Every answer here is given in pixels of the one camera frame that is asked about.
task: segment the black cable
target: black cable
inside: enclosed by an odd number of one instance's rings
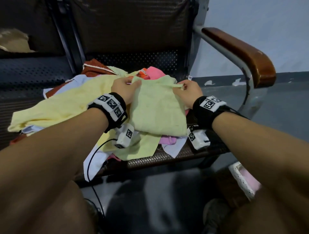
[[[109,139],[109,140],[107,140],[106,142],[104,142],[102,145],[100,145],[100,146],[95,150],[95,152],[93,153],[93,155],[92,155],[92,157],[91,157],[91,159],[90,159],[90,161],[89,161],[88,168],[87,168],[87,178],[88,178],[88,182],[90,182],[90,178],[89,178],[89,167],[90,167],[90,163],[91,163],[91,161],[92,161],[94,155],[96,154],[96,152],[97,152],[105,143],[107,143],[107,142],[109,142],[109,141],[111,141],[111,140],[117,141],[117,139]],[[99,198],[99,196],[97,195],[97,193],[96,193],[96,191],[95,191],[95,188],[94,188],[93,186],[91,186],[91,188],[92,188],[92,190],[94,191],[95,196],[97,197],[97,199],[98,199],[98,201],[99,201],[99,204],[100,204],[100,207],[101,207],[101,210],[102,210],[102,214],[103,214],[103,218],[105,218],[105,214],[104,214],[104,211],[103,211],[103,206],[102,206],[102,204],[101,204],[100,198]]]

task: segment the forearm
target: forearm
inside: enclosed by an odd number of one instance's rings
[[[22,221],[53,201],[107,126],[103,112],[91,108],[2,150],[1,222]]]
[[[308,187],[307,142],[228,112],[219,115],[212,126],[263,186],[275,192],[287,181],[299,189]]]

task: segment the gray wall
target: gray wall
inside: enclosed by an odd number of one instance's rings
[[[206,27],[217,27],[266,53],[276,72],[309,71],[309,0],[210,0]],[[202,41],[190,75],[238,75]]]

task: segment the wrist strap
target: wrist strap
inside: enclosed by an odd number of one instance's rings
[[[202,96],[193,104],[193,112],[197,118],[197,124],[203,129],[212,129],[214,119],[223,112],[231,112],[244,117],[239,112],[226,105],[226,102],[214,96]]]
[[[103,94],[88,104],[88,109],[90,108],[98,108],[106,115],[108,127],[105,133],[113,128],[120,127],[128,118],[125,101],[117,93]]]

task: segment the floor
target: floor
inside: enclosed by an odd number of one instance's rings
[[[237,109],[244,98],[245,86],[207,86],[203,87],[203,93]],[[253,121],[309,141],[308,99],[309,82],[275,84],[269,88],[266,101]],[[221,155],[208,173],[235,161],[231,153]],[[216,196],[204,175],[197,168],[172,172],[171,167],[163,166],[105,177],[104,183],[95,189],[113,233],[200,233],[203,206]],[[91,188],[82,192],[99,206]]]

